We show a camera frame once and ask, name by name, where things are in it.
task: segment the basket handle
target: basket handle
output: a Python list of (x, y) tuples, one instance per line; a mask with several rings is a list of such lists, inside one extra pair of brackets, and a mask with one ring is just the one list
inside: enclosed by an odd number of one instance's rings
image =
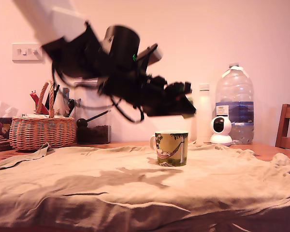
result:
[(50, 118), (53, 118), (54, 115), (55, 115), (55, 111), (54, 111), (54, 85), (51, 81), (49, 82), (46, 82), (42, 88), (42, 91), (40, 93), (40, 98), (39, 98), (39, 101), (38, 101), (38, 107), (37, 107), (37, 112), (36, 114), (41, 114), (41, 110), (42, 110), (42, 101), (43, 101), (43, 97), (44, 97), (44, 94), (46, 92), (46, 89), (48, 87), (48, 85), (50, 84), (50, 91), (49, 91), (49, 117)]

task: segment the security camera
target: security camera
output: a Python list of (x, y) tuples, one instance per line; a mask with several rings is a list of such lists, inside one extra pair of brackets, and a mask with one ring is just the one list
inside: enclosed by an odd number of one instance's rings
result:
[(214, 133), (210, 139), (211, 143), (222, 144), (225, 146), (230, 146), (232, 138), (229, 133), (232, 128), (232, 124), (228, 117), (218, 116), (211, 121), (211, 130)]

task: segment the water bottle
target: water bottle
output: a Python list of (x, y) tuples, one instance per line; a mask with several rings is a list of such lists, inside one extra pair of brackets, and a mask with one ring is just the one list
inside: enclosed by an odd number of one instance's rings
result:
[(197, 101), (197, 140), (209, 143), (213, 135), (210, 123), (213, 111), (210, 100), (209, 84), (200, 84), (200, 94)]
[(232, 123), (232, 144), (250, 144), (254, 136), (253, 85), (238, 63), (218, 81), (216, 89), (216, 116), (227, 116)]

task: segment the yellow mug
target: yellow mug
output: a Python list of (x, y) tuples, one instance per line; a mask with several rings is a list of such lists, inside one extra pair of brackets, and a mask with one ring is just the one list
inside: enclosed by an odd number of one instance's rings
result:
[(187, 131), (157, 131), (150, 138), (149, 146), (157, 153), (161, 166), (179, 167), (187, 163)]

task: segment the light switch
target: light switch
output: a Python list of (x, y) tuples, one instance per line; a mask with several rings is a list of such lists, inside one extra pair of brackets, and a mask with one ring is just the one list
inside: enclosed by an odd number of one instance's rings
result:
[(34, 61), (43, 62), (43, 50), (38, 43), (13, 43), (12, 60), (13, 61)]

